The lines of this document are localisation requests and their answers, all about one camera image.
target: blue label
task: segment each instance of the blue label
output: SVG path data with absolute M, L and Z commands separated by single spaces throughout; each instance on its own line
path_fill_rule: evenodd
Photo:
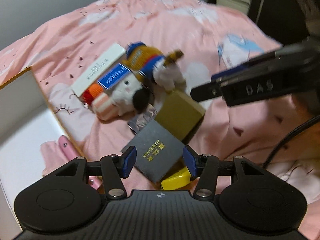
M 98 79 L 100 84 L 105 89 L 109 90 L 120 82 L 126 75 L 130 73 L 130 69 L 118 63 L 107 74 Z

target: plush toy's black ear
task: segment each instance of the plush toy's black ear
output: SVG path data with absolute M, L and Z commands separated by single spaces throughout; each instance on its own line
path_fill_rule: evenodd
M 134 109 L 139 113 L 145 110 L 149 104 L 151 91 L 147 88 L 141 88 L 135 92 L 132 98 Z

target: bed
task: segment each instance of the bed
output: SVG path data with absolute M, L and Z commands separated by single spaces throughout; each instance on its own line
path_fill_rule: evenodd
M 127 125 L 133 114 L 101 122 L 78 100 L 70 86 L 111 44 L 117 42 L 125 47 L 135 41 L 157 47 L 163 53 L 175 49 L 184 52 L 179 67 L 186 78 L 186 93 L 208 82 L 213 73 L 281 46 L 244 14 L 199 0 L 99 0 L 48 21 L 3 49 L 0 84 L 32 66 L 56 116 L 84 156 L 97 161 L 108 154 L 120 154 L 133 138 Z M 165 96 L 158 88 L 156 109 L 161 108 Z M 262 163 L 282 137 L 305 121 L 291 96 L 233 108 L 228 108 L 221 98 L 202 105 L 206 108 L 204 121 L 189 144 L 199 154 L 224 160 L 243 155 Z M 306 196 L 309 208 L 300 231 L 312 240 L 317 239 L 320 230 L 316 219 L 320 215 L 317 145 L 316 140 L 303 134 L 281 149 L 269 167 Z M 43 170 L 43 175 L 67 161 L 55 141 L 39 148 L 45 166 L 37 169 Z M 219 180 L 217 193 L 228 181 L 229 178 Z M 128 193 L 132 189 L 155 189 L 136 169 L 123 183 Z M 192 191 L 195 184 L 196 181 L 186 188 Z

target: gray wall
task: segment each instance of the gray wall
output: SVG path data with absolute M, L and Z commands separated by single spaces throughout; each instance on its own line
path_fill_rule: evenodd
M 0 50 L 46 21 L 97 0 L 0 0 Z

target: ridged black surface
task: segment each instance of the ridged black surface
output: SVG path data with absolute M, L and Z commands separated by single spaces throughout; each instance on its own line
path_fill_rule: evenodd
M 135 190 L 112 201 L 92 224 L 64 235 L 26 231 L 16 240 L 305 240 L 294 231 L 281 236 L 256 236 L 240 231 L 220 217 L 210 202 L 197 201 L 188 191 Z

